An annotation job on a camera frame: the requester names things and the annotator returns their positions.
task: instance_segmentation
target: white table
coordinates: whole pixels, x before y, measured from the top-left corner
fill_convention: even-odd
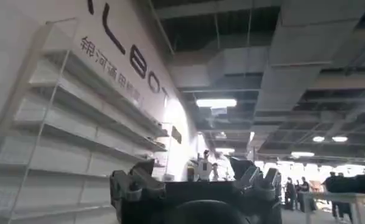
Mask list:
[[[306,224],[311,224],[311,208],[309,200],[322,199],[328,201],[337,201],[343,203],[350,203],[353,215],[353,224],[365,224],[365,194],[355,193],[328,193],[328,192],[304,192],[303,199],[305,205],[305,221]]]

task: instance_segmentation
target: light fixture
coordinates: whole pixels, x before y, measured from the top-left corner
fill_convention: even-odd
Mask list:
[[[322,137],[322,136],[315,136],[312,140],[314,142],[322,142],[322,141],[324,141],[324,137]]]
[[[314,155],[315,153],[313,152],[292,152],[292,156],[294,157],[301,157],[301,156],[312,157]]]
[[[277,161],[278,165],[293,165],[293,161]]]
[[[254,135],[255,135],[254,131],[250,132],[250,141],[249,142],[253,141]]]
[[[336,167],[337,169],[359,169],[364,170],[364,165],[356,165],[356,164],[344,164]]]
[[[347,137],[346,136],[334,136],[334,137],[332,137],[332,140],[334,142],[346,142]]]
[[[235,99],[199,99],[196,100],[198,107],[210,107],[210,108],[226,108],[235,107]]]
[[[229,153],[235,152],[235,149],[233,149],[233,148],[215,148],[215,151],[228,155]]]

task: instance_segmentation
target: white shelf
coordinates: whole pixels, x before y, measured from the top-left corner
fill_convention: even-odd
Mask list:
[[[21,122],[17,121],[14,123],[14,126],[19,130],[27,130],[33,133],[38,133],[41,127],[41,121],[21,121]],[[44,124],[42,135],[53,136],[55,138],[62,139],[65,142],[72,142],[75,145],[83,146],[90,150],[98,150],[101,151],[102,153],[109,154],[116,158],[126,159],[134,163],[145,161],[144,158],[131,155],[127,152],[120,151],[113,147],[109,147],[100,142],[82,136],[78,133],[72,133],[68,130],[63,129],[62,127],[57,127],[54,124],[49,123],[48,121],[46,121],[46,123]]]
[[[0,170],[5,170],[9,172],[22,172],[25,171],[26,164],[3,164],[0,163]],[[58,169],[44,169],[41,167],[29,167],[29,175],[63,175],[63,176],[74,176],[74,177],[85,177],[85,178],[103,178],[109,179],[109,175],[98,175],[90,173],[79,173],[71,172],[68,170],[58,170]]]
[[[87,205],[78,205],[78,206],[62,206],[62,207],[52,207],[46,209],[37,209],[37,210],[23,210],[23,211],[15,211],[12,220],[22,220],[22,219],[35,219],[45,216],[52,215],[63,215],[63,214],[71,214],[78,212],[89,212],[100,209],[114,209],[110,203],[103,204],[87,204]]]
[[[71,206],[51,206],[37,209],[19,209],[14,211],[12,220],[37,219],[47,216],[65,215],[79,212],[90,212],[101,209],[114,209],[110,203],[87,203]],[[10,214],[0,213],[0,219],[9,219]]]
[[[151,141],[148,138],[145,138],[138,133],[132,131],[129,127],[126,127],[124,124],[116,121],[112,117],[102,113],[97,108],[92,107],[90,104],[86,103],[80,97],[77,97],[71,89],[67,88],[65,83],[68,83],[66,79],[61,79],[60,83],[57,87],[57,92],[55,94],[55,102],[58,102],[66,107],[72,108],[73,110],[78,111],[80,114],[90,117],[96,122],[102,124],[105,127],[108,127],[114,131],[117,131],[119,134],[129,138],[132,142],[143,146],[145,149],[154,152],[164,152],[166,151],[163,147],[158,145],[155,141]],[[38,94],[42,94],[47,99],[51,98],[52,92],[54,90],[54,83],[46,82],[46,83],[33,83],[32,87],[34,91]]]
[[[90,86],[98,94],[105,97],[105,100],[118,110],[122,111],[137,124],[153,133],[156,137],[167,137],[167,131],[162,129],[161,123],[152,118],[145,111],[139,109],[135,104],[126,99],[110,83],[102,78],[94,69],[86,65],[77,54],[81,54],[78,49],[73,49],[67,59],[65,69],[81,82]],[[57,67],[61,67],[66,55],[65,50],[46,52],[44,56]]]

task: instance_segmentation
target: black robot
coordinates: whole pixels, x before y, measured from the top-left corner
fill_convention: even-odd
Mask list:
[[[235,181],[164,183],[151,177],[154,161],[138,163],[112,173],[111,203],[121,224],[282,224],[278,170],[231,164]]]

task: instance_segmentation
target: exposed ceiling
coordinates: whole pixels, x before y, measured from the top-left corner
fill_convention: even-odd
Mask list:
[[[365,0],[152,5],[175,85],[211,148],[267,159],[309,151],[319,163],[365,162]],[[198,108],[196,100],[206,98],[238,104]],[[331,141],[336,135],[348,141]],[[326,141],[313,142],[314,136]]]

